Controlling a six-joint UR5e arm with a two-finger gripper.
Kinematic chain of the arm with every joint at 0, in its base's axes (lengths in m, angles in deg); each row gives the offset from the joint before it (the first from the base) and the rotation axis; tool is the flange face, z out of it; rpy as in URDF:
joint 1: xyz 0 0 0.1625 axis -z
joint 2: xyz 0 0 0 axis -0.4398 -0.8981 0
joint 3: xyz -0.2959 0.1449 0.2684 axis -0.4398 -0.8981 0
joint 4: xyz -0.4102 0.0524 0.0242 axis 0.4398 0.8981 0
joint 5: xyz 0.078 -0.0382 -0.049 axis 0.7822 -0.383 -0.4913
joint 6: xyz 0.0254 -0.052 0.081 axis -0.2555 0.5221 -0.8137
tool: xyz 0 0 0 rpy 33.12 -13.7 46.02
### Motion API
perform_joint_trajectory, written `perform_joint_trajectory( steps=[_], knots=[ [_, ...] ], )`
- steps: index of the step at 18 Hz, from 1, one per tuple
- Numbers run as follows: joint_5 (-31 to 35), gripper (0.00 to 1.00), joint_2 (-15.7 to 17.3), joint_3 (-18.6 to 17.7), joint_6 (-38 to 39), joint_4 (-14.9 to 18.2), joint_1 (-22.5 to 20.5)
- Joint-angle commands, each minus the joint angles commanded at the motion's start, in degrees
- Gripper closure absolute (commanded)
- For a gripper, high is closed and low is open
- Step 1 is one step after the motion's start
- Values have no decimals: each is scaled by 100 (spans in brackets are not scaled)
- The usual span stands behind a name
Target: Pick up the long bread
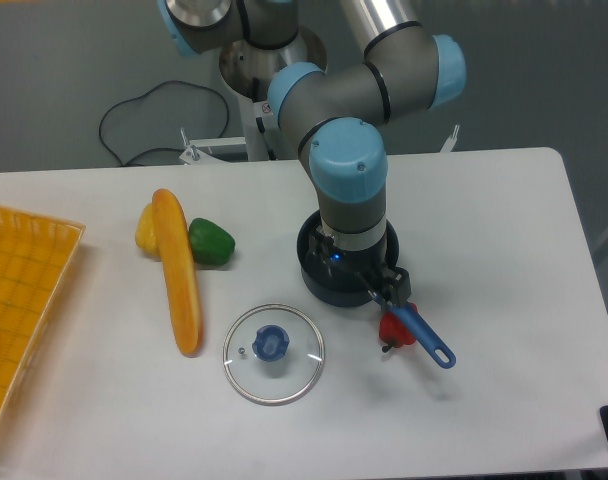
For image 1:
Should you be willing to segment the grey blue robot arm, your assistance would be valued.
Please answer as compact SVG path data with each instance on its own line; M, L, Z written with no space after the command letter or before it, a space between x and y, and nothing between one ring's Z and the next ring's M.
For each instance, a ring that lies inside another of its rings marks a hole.
M229 87L266 102L296 151L318 199L297 240L307 288L340 307L404 306L411 283L386 217L379 126L462 93L459 44L428 34L408 1L345 1L363 60L330 74L294 1L162 1L158 8L177 49L218 50Z

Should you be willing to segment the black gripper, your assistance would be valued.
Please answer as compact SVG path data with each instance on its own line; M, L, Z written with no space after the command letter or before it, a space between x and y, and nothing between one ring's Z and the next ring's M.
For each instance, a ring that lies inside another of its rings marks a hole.
M387 266L388 232L365 250L350 251L337 247L320 227L307 236L307 273L324 286L349 286L376 283L386 304L405 306L411 297L407 270Z

